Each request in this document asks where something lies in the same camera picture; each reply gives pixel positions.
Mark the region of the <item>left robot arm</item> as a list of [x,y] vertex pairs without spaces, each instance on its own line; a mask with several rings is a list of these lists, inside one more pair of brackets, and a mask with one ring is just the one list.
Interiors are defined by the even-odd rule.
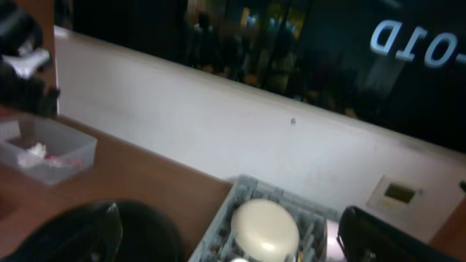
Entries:
[[37,21],[14,1],[1,0],[1,107],[56,115],[60,90],[36,77],[51,65]]

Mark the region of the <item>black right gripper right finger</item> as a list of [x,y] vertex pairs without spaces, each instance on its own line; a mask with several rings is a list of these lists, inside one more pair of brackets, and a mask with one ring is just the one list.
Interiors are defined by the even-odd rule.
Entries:
[[337,241],[348,262],[457,262],[356,206],[342,213]]

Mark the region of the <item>red snack wrapper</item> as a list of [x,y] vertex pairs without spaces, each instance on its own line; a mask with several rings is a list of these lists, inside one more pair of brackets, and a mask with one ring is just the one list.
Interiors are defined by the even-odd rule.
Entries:
[[72,168],[72,167],[79,167],[82,164],[81,159],[77,158],[65,158],[61,156],[55,155],[46,155],[45,160],[50,167],[57,167],[57,168]]

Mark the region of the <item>white cup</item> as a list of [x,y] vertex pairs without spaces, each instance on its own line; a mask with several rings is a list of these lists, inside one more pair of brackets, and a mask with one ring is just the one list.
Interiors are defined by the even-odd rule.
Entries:
[[244,258],[234,258],[230,262],[249,262],[249,261]]

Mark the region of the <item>beige bowl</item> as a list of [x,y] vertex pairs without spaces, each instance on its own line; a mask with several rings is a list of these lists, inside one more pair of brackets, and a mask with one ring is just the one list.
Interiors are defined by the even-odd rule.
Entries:
[[294,261],[299,230],[291,214],[267,199],[252,199],[233,213],[231,231],[242,251],[256,261]]

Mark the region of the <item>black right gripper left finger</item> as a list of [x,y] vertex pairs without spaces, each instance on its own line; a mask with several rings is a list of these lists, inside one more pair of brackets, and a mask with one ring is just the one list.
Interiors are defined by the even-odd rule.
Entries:
[[114,261],[122,237],[116,202],[82,205],[40,226],[3,262]]

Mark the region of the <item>white tissue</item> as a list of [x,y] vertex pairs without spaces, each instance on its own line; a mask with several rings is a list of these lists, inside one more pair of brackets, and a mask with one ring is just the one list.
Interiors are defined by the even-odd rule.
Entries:
[[25,152],[17,155],[17,164],[22,168],[32,168],[45,162],[47,156],[47,146],[36,143]]

